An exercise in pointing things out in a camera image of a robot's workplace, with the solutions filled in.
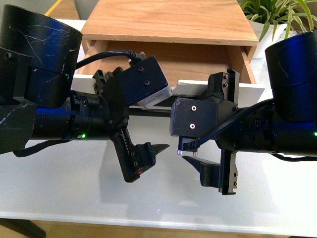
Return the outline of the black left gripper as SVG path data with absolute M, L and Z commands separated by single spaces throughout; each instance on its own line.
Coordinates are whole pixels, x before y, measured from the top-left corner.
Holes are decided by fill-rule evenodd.
M 97 70 L 94 75 L 96 85 L 103 101 L 107 104 L 106 129 L 103 132 L 114 144 L 119 164 L 126 182 L 134 182 L 140 178 L 140 174 L 156 164 L 156 155 L 169 147 L 168 144 L 144 144 L 133 145 L 127 125 L 129 119 L 129 106 L 134 104 L 128 99 L 131 90 L 123 91 L 118 79 L 123 74 L 118 67 L 114 72 L 104 73 Z

